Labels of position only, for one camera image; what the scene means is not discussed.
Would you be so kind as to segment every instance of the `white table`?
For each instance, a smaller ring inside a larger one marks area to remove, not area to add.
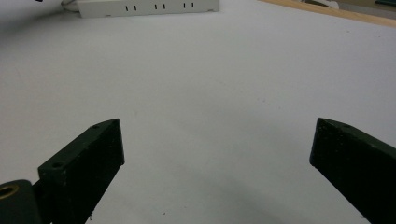
[[[89,223],[368,223],[309,162],[318,117],[396,146],[396,29],[221,0],[81,19],[1,0],[0,182],[120,118],[126,163]]]

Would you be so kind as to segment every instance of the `power strip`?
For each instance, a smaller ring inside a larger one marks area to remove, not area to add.
[[[219,0],[78,0],[82,18],[219,11]]]

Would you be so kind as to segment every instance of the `dark object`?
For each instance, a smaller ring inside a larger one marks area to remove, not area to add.
[[[120,121],[96,124],[39,166],[33,186],[0,186],[0,223],[83,224],[123,164]]]
[[[396,223],[396,148],[347,124],[318,119],[310,162],[371,223]]]
[[[386,6],[396,7],[396,0],[377,0],[376,4],[382,4]]]

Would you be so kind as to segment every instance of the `power outlet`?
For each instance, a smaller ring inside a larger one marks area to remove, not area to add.
[[[82,18],[219,11],[219,0],[78,0]]]

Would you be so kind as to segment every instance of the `wooden strip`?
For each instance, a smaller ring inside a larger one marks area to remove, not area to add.
[[[292,0],[259,0],[259,1],[266,2],[266,3],[272,3],[272,4],[280,5],[283,7],[298,8],[301,10],[321,13],[321,14],[325,14],[325,15],[345,18],[345,19],[354,20],[354,21],[365,21],[365,22],[369,22],[369,23],[373,23],[373,24],[377,24],[377,25],[385,25],[385,26],[390,26],[390,27],[396,28],[396,20],[381,18],[381,17],[377,17],[377,16],[372,16],[372,15],[361,14],[361,13],[357,13],[357,12],[345,11],[342,9],[315,6],[312,4],[296,2],[296,1],[292,1]]]

